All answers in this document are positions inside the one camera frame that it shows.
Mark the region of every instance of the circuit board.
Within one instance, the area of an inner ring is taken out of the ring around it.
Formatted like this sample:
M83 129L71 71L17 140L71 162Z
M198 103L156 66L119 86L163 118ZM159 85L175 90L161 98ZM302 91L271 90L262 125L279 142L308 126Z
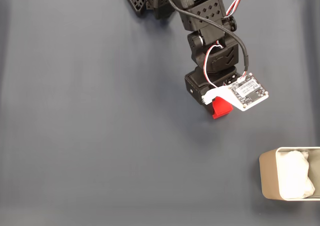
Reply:
M252 103L257 104L263 101L269 94L252 73L233 82L228 88L232 90L244 108Z

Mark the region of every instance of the white tissue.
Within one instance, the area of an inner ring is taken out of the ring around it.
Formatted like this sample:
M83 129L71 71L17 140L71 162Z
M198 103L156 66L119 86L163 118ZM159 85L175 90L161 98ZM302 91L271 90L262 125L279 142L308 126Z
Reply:
M278 152L278 179L283 198L306 198L315 192L308 177L308 156L308 152Z

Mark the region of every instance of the gray fabric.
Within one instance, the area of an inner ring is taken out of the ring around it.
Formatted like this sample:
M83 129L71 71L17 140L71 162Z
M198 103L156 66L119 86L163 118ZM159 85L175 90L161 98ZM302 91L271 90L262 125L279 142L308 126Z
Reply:
M319 2L242 0L237 34L270 98L213 121L185 90L179 15L0 0L0 225L319 225L319 204L263 197L258 163L319 145Z

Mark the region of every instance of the black robotic arm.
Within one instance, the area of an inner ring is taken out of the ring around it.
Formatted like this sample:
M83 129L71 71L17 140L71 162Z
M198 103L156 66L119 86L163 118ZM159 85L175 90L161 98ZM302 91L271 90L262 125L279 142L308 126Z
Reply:
M229 12L226 13L223 0L128 1L138 16L141 16L145 10L152 10L157 19L165 19L170 17L174 11L179 12L184 28L191 31L187 39L191 49L191 58L197 64L195 70L185 76L186 88L201 105L204 105L213 114L212 101L204 103L204 95L222 85L233 85L237 79L239 82L239 78L242 79L249 66L246 47L242 40L233 33L237 29L236 21L233 16L229 15ZM237 73L235 67L235 64L239 62L239 45L244 58L242 76ZM243 105L246 107L245 101L241 103L241 107Z

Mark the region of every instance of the white plastic mount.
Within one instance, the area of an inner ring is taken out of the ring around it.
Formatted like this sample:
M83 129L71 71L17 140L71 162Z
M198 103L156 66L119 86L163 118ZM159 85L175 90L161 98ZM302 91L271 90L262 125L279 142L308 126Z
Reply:
M246 111L249 108L255 106L256 104L264 101L269 97L268 94L265 94L263 97L259 98L258 100L252 102L251 104L244 107L244 105L239 101L239 99L235 96L235 94L232 92L231 89L229 89L229 86L221 86L218 88L213 88L206 92L205 95L202 96L202 101L206 105L210 104L212 100L216 97L221 97L227 102L231 103L235 107L237 107L241 111Z

